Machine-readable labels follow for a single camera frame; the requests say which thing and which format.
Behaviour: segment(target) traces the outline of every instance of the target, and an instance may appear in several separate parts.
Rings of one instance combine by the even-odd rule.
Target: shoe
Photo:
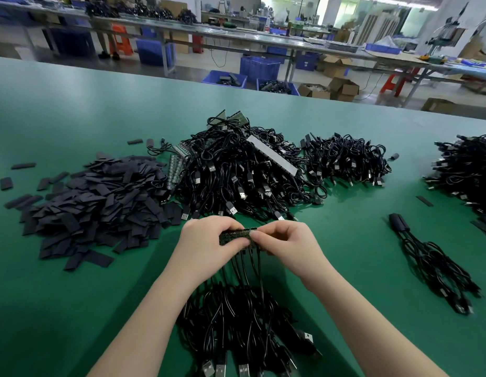
[[[98,58],[100,59],[108,59],[110,58],[110,54],[107,52],[101,52],[101,54],[98,54]]]

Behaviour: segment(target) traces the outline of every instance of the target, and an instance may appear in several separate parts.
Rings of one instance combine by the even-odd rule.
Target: hand
[[[194,291],[250,244],[247,238],[237,238],[220,246],[218,237],[223,231],[241,229],[238,221],[218,215],[187,221],[165,270]]]
[[[250,232],[250,236],[262,249],[276,255],[309,291],[332,268],[314,234],[302,222],[274,221]]]

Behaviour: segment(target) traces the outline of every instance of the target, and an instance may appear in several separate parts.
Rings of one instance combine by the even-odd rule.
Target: green table surface
[[[164,137],[176,144],[204,130],[206,119],[223,109],[242,110],[251,124],[273,127],[295,143],[309,132],[339,132],[400,154],[385,188],[338,185],[324,206],[293,212],[337,270],[449,375],[486,376],[486,236],[470,224],[471,209],[428,191],[421,179],[439,156],[434,141],[485,134],[486,121],[4,58],[0,178],[11,176],[14,188],[0,191],[0,376],[85,375],[164,268],[180,229],[117,256],[108,269],[84,263],[67,273],[66,259],[38,259],[40,238],[22,237],[19,212],[3,204],[34,193],[42,177],[82,170],[97,151],[145,154],[144,145],[128,146],[127,140]],[[37,167],[10,170],[30,161]],[[484,294],[472,298],[474,315],[454,313],[412,273],[388,225],[390,213],[402,214],[419,239],[435,241],[471,273]],[[300,280],[274,257],[263,256],[263,270],[265,285],[323,353],[318,362],[298,357],[301,375],[362,375]],[[175,328],[160,375],[187,375],[191,363]],[[234,375],[229,366],[227,376]]]

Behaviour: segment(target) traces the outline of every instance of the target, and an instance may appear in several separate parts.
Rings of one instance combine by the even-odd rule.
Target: concrete floor
[[[28,32],[37,51],[37,60],[48,63],[57,63],[67,66],[78,66],[97,70],[118,71],[131,74],[140,74],[148,76],[163,76],[162,67],[142,65],[139,61],[138,54],[132,56],[121,56],[120,61],[100,60],[97,57],[92,58],[74,58],[54,56],[40,30],[40,28],[28,28]],[[93,33],[93,42],[97,52],[101,51],[96,34]],[[228,45],[229,42],[217,40],[219,45]],[[131,46],[136,50],[135,40],[131,39]],[[8,58],[21,58],[23,60],[35,60],[28,44],[23,30],[18,26],[0,25],[0,56]],[[172,77],[182,80],[200,82],[211,70],[224,70],[234,73],[239,72],[239,62],[241,54],[225,52],[219,50],[205,49],[202,54],[177,53],[177,71]],[[278,79],[284,79],[288,61],[280,66]],[[355,103],[380,104],[384,106],[397,107],[396,98],[391,96],[390,91],[379,94],[379,90],[387,80],[387,75],[371,74],[365,71],[350,70],[347,78],[360,85],[360,94],[355,99]],[[331,81],[317,71],[295,70],[293,82],[297,86],[301,83],[319,83],[327,86]],[[246,88],[255,89],[254,85],[247,84]],[[410,92],[410,84],[406,84],[402,90],[401,98],[406,97]],[[460,87],[459,84],[437,83],[432,81],[423,81],[417,88],[414,96],[407,105],[409,109],[421,109],[424,102],[429,98],[443,98],[453,101],[454,103],[467,104],[471,106],[486,107],[486,95],[475,94],[472,91]]]

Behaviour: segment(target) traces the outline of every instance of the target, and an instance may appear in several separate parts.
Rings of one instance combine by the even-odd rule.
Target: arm
[[[445,377],[328,262],[303,224],[275,221],[250,234],[321,301],[367,377]]]
[[[216,215],[183,225],[164,271],[88,377],[156,377],[173,325],[190,294],[250,244],[238,238],[219,245],[224,230],[237,229],[243,226]]]

